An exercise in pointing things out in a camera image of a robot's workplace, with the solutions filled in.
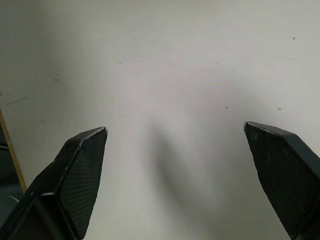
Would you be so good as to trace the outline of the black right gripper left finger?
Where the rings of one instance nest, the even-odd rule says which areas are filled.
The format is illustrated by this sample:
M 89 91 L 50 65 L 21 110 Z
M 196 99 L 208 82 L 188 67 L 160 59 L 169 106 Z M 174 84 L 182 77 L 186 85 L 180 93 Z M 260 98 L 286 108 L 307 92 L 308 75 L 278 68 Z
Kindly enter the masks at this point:
M 0 229 L 2 240 L 82 240 L 101 181 L 106 127 L 68 139 Z

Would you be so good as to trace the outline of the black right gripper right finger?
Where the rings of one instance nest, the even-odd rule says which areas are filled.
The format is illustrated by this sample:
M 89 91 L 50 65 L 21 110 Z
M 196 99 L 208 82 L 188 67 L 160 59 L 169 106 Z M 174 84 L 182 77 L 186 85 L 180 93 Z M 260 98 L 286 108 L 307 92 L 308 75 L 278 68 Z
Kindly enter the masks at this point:
M 259 182 L 292 240 L 320 238 L 320 158 L 296 134 L 243 126 Z

